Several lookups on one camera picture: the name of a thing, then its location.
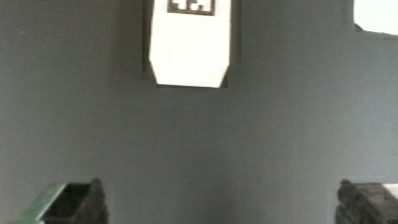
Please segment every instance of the white sign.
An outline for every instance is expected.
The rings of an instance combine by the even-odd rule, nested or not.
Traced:
[[[220,87],[229,47],[231,0],[154,0],[149,60],[158,84]]]
[[[355,0],[353,15],[366,31],[398,35],[398,0]]]

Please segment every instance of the gray wall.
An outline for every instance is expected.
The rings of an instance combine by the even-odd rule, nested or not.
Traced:
[[[0,1],[0,223],[92,177],[117,224],[330,224],[341,179],[398,181],[398,41],[339,1],[241,4],[207,90],[142,77],[140,1]]]

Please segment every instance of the black object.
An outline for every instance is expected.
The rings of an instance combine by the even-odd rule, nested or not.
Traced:
[[[67,184],[42,216],[46,224],[106,224],[108,212],[101,181]]]
[[[380,183],[343,180],[335,224],[398,224],[398,200]]]

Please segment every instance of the black plastic part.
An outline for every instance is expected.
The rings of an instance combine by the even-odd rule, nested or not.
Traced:
[[[106,224],[108,212],[101,181],[67,184],[42,216],[46,224]]]

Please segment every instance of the black and white marker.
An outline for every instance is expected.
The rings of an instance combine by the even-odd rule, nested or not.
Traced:
[[[231,0],[154,0],[149,60],[158,84],[218,88],[229,48]]]

